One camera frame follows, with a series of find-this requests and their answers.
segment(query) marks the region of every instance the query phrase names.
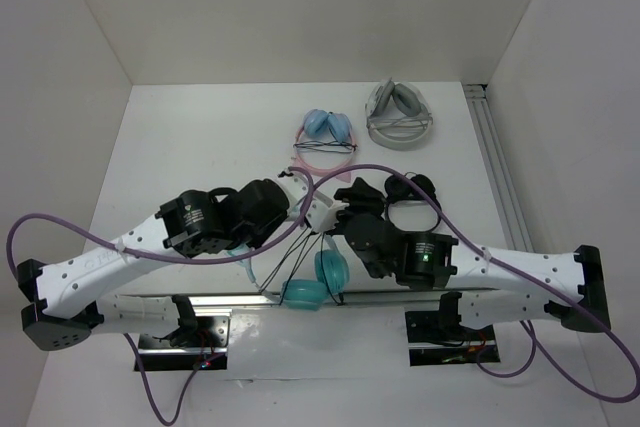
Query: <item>headphones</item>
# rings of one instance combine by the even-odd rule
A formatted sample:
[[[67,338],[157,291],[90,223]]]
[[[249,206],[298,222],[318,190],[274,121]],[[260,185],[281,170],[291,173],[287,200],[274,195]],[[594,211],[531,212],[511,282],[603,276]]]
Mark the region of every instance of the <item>headphones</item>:
[[[426,175],[415,174],[411,177],[411,180],[415,182],[418,187],[420,187],[424,192],[429,196],[431,200],[438,206],[440,210],[442,210],[442,206],[438,201],[438,197],[436,197],[436,187],[431,182],[431,179]],[[387,193],[387,199],[384,206],[384,219],[388,222],[391,222],[389,219],[389,206],[403,201],[408,200],[416,200],[416,201],[424,201],[418,194],[406,183],[400,180],[395,175],[390,176],[387,180],[384,181],[384,190]],[[438,214],[438,220],[435,225],[430,229],[426,230],[426,232],[433,232],[438,228],[442,218],[440,214]]]
[[[393,98],[401,118],[381,118]],[[365,104],[369,137],[376,144],[393,150],[410,150],[419,144],[433,124],[433,116],[422,93],[412,84],[394,84],[391,78],[380,82]]]
[[[335,241],[330,236],[323,240],[329,245],[329,250],[316,252],[317,280],[293,279],[282,284],[282,303],[290,309],[318,310],[329,296],[333,298],[344,292],[349,282],[349,266]]]
[[[351,140],[351,122],[344,114],[313,109],[304,116],[302,128],[304,133],[312,139],[317,139],[329,128],[329,132],[337,142],[345,143]]]
[[[335,139],[334,142],[320,142],[318,140],[314,140],[320,138],[327,129]],[[312,140],[300,142],[300,138],[303,134]],[[349,117],[345,114],[334,114],[333,112],[325,112],[324,110],[319,109],[313,109],[304,116],[302,126],[298,129],[296,134],[293,147],[295,150],[295,156],[292,159],[293,164],[296,167],[302,167],[308,170],[311,174],[318,177],[324,177],[327,174],[331,174],[334,171],[349,165],[357,149]],[[323,150],[322,147],[337,147],[343,148],[344,150]],[[336,167],[331,169],[321,169],[309,165],[302,159],[300,152],[304,151],[346,154],[347,158]],[[336,178],[344,182],[351,182],[351,172],[345,172]]]

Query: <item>white wall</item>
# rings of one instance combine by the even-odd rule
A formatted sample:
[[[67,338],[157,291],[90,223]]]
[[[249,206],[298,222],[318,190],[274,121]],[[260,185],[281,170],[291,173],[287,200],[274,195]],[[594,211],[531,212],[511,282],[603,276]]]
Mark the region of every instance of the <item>white wall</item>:
[[[487,82],[529,0],[87,0],[134,84]]]
[[[0,0],[0,11],[0,238],[31,211],[87,227],[131,84],[83,0]],[[16,255],[54,261],[83,244],[31,225]],[[24,305],[2,260],[0,412],[11,427],[26,423],[46,359],[21,332]]]
[[[613,328],[637,356],[639,78],[640,0],[532,0],[489,87],[536,248],[600,247]],[[599,390],[628,392],[610,342],[582,342]],[[613,427],[640,414],[604,408]]]

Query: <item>gray ear cup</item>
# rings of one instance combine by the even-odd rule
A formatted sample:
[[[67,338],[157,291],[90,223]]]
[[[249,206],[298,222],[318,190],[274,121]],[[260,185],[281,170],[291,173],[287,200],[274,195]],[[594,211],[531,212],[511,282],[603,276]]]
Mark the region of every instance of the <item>gray ear cup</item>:
[[[409,87],[396,84],[393,89],[393,101],[396,103],[398,110],[407,117],[416,117],[422,112],[422,104],[416,93]]]
[[[378,102],[376,102],[376,107],[373,109],[371,116],[382,115],[384,109],[389,104],[389,100],[391,99],[391,95],[393,94],[394,84],[389,79],[387,83],[382,87],[382,92],[378,96]]]

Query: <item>pink headband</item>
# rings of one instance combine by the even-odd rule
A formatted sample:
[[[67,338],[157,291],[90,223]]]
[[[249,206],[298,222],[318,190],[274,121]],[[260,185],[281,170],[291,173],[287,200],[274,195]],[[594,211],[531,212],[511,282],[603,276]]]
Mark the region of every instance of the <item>pink headband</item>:
[[[300,137],[302,137],[303,133],[304,133],[304,127],[300,127],[300,129],[298,130],[298,133],[296,134],[294,144],[297,144],[300,141]],[[355,149],[356,142],[355,142],[355,138],[353,137],[353,132],[349,132],[349,141],[351,142],[351,145],[354,146],[353,151],[349,154],[349,156],[347,157],[347,160],[342,162],[340,165],[332,167],[331,169],[320,169],[318,167],[313,167],[312,165],[309,165],[302,159],[296,147],[293,148],[295,152],[295,156],[292,157],[291,160],[293,160],[293,165],[295,167],[302,167],[303,169],[308,170],[312,175],[315,175],[316,177],[324,177],[325,175],[332,174],[336,170],[346,167],[351,163],[351,160],[353,160],[353,156],[356,153],[356,149]],[[343,174],[340,174],[336,176],[336,179],[341,180],[343,182],[350,183],[351,172],[345,172]]]

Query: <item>black ear cup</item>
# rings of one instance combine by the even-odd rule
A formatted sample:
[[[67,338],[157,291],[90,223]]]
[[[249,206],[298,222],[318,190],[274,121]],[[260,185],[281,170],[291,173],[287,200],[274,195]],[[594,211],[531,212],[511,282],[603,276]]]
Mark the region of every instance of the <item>black ear cup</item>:
[[[401,200],[410,200],[408,197],[411,194],[411,187],[395,175],[384,181],[384,191],[387,194],[388,203],[393,204]]]
[[[436,187],[431,182],[431,179],[426,175],[418,174],[414,176],[411,180],[413,180],[418,187],[425,191],[425,193],[435,200],[436,197]],[[418,193],[411,189],[410,195],[413,197],[413,200],[420,200]]]

